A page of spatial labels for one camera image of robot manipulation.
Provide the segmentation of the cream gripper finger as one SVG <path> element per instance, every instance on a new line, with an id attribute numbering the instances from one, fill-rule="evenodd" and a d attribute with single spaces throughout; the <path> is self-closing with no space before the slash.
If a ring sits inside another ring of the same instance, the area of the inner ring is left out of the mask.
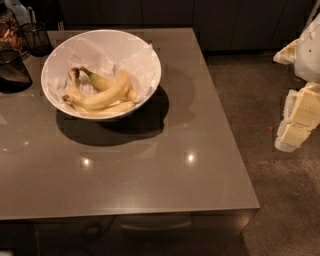
<path id="1" fill-rule="evenodd" d="M 299 91 L 290 90 L 275 140 L 283 152 L 298 149 L 320 124 L 320 84 L 308 82 Z"/>
<path id="2" fill-rule="evenodd" d="M 279 64 L 294 64 L 298 39 L 293 40 L 287 46 L 278 51 L 273 57 L 273 61 Z"/>

